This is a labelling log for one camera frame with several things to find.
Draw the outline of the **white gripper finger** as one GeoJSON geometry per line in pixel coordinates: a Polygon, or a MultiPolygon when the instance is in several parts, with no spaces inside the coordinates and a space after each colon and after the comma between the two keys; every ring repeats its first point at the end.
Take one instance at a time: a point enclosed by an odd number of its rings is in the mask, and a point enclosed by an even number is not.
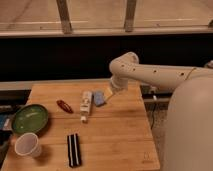
{"type": "Polygon", "coordinates": [[[106,95],[106,101],[108,101],[110,98],[112,98],[115,95],[115,93],[108,93],[106,95]]]}

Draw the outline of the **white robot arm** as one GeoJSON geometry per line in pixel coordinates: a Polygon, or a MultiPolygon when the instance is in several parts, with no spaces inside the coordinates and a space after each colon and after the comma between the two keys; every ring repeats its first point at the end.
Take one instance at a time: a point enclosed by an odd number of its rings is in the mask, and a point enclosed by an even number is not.
{"type": "Polygon", "coordinates": [[[144,65],[127,52],[109,64],[109,94],[130,79],[170,90],[163,171],[213,171],[213,69],[144,65]]]}

